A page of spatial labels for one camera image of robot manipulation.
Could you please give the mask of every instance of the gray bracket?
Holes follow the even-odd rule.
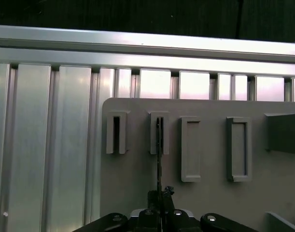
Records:
[[[201,179],[199,122],[199,117],[195,116],[181,118],[181,175],[183,182],[199,182]]]
[[[252,178],[252,125],[247,117],[227,117],[227,179],[233,182]]]
[[[158,117],[163,118],[163,155],[169,154],[169,113],[155,111],[150,112],[151,117],[151,154],[157,154],[156,148],[156,122]]]
[[[295,114],[266,116],[268,150],[295,154]]]
[[[273,212],[266,212],[269,232],[295,232],[295,225]]]
[[[127,151],[127,114],[126,111],[110,111],[107,115],[107,147],[106,153]]]

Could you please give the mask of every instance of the gray block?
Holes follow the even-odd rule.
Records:
[[[252,178],[252,125],[247,117],[227,117],[227,179],[233,182]]]
[[[295,114],[267,114],[268,149],[295,154]]]
[[[106,153],[124,154],[127,151],[127,112],[110,111],[107,115]]]
[[[151,118],[151,154],[157,154],[156,148],[156,123],[157,118],[163,118],[163,155],[169,154],[169,113],[168,112],[150,112]]]
[[[129,150],[125,156],[107,155],[105,147],[102,151],[101,215],[110,212],[129,215],[134,209],[147,207],[147,192],[156,189],[157,180],[157,156],[150,154],[150,113],[160,111],[168,112],[169,116],[169,155],[162,157],[162,186],[174,187],[172,197],[176,208],[190,210],[197,219],[213,212],[258,231],[264,231],[265,212],[271,210],[271,206],[273,212],[289,221],[295,220],[295,210],[291,210],[295,209],[295,156],[266,150],[265,115],[295,114],[295,102],[109,99],[103,105],[103,120],[110,111],[129,112]],[[183,117],[196,117],[200,122],[187,123],[187,136],[197,136],[187,141],[186,145],[192,149],[181,165],[182,153],[185,154],[181,139]],[[251,181],[231,183],[227,180],[228,117],[251,119]],[[103,127],[105,142],[105,122]],[[239,136],[243,134],[243,127],[243,123],[233,124],[232,134],[236,137],[233,146],[238,147],[238,151],[245,146]],[[199,165],[196,154],[199,154]],[[236,159],[241,157],[239,152],[232,155],[232,166],[236,168],[233,175],[245,173],[243,160]],[[183,182],[182,166],[186,167],[186,177],[199,175],[200,181]]]
[[[185,116],[181,118],[182,161],[181,175],[183,182],[199,182],[200,176],[200,137],[199,118]]]
[[[295,225],[273,212],[267,212],[269,232],[295,232]]]

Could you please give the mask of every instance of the corrugated metal wall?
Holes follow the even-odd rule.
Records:
[[[0,63],[0,230],[71,231],[99,216],[96,130],[110,97],[295,101],[295,79],[132,73]]]
[[[295,101],[295,45],[156,37],[0,28],[0,232],[99,218],[108,98]]]

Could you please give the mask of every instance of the screw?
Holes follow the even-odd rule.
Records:
[[[114,216],[113,221],[120,221],[122,218],[118,215]]]
[[[146,210],[146,211],[145,211],[145,214],[146,214],[146,215],[153,215],[152,211],[150,211],[150,210]]]
[[[182,212],[180,210],[174,210],[174,214],[180,216],[182,215]]]
[[[215,218],[214,216],[212,216],[212,215],[208,215],[208,216],[207,216],[207,219],[208,219],[209,221],[215,221],[215,220],[216,220],[216,218]]]

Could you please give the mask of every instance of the dark background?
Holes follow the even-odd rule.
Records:
[[[238,0],[0,0],[0,24],[234,38]],[[295,0],[244,0],[241,39],[295,41]]]

